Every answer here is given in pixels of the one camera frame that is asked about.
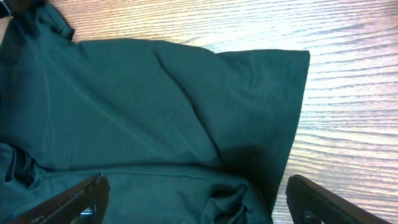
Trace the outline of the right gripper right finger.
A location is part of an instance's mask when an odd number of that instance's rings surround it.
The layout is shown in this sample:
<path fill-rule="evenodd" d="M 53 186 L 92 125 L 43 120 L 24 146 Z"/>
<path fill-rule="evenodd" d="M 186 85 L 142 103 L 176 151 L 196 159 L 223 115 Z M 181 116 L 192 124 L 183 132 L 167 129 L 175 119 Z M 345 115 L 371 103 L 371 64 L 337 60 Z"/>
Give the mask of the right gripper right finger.
<path fill-rule="evenodd" d="M 302 175 L 289 177 L 285 194 L 294 224 L 389 224 Z"/>

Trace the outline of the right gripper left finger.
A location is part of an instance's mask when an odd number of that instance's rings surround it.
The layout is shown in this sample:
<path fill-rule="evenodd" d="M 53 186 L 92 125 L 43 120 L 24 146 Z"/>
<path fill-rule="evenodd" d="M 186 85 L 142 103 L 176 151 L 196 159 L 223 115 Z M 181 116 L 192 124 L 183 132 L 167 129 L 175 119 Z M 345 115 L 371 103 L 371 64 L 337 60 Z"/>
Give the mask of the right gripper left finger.
<path fill-rule="evenodd" d="M 95 174 L 9 220 L 9 224 L 101 224 L 109 191 L 106 176 Z"/>

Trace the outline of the black shorts garment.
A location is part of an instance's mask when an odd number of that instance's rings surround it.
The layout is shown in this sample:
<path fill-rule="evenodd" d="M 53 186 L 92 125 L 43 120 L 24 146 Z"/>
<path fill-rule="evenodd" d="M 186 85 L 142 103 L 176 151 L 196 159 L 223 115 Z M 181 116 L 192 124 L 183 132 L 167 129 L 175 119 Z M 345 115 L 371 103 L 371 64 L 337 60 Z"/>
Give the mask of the black shorts garment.
<path fill-rule="evenodd" d="M 105 223 L 271 223 L 310 53 L 74 43 L 49 3 L 1 43 L 1 220 L 96 173 Z"/>

